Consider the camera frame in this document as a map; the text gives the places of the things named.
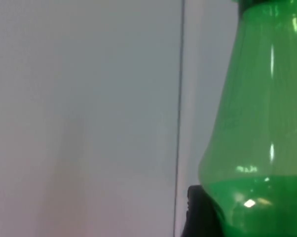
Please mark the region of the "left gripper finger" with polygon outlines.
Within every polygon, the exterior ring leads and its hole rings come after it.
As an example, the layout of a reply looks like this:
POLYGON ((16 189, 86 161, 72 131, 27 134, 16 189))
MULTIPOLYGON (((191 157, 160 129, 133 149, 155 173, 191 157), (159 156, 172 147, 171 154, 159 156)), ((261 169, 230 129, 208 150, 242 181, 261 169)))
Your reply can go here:
POLYGON ((220 208, 201 185, 187 190, 186 222, 181 237, 224 237, 220 208))

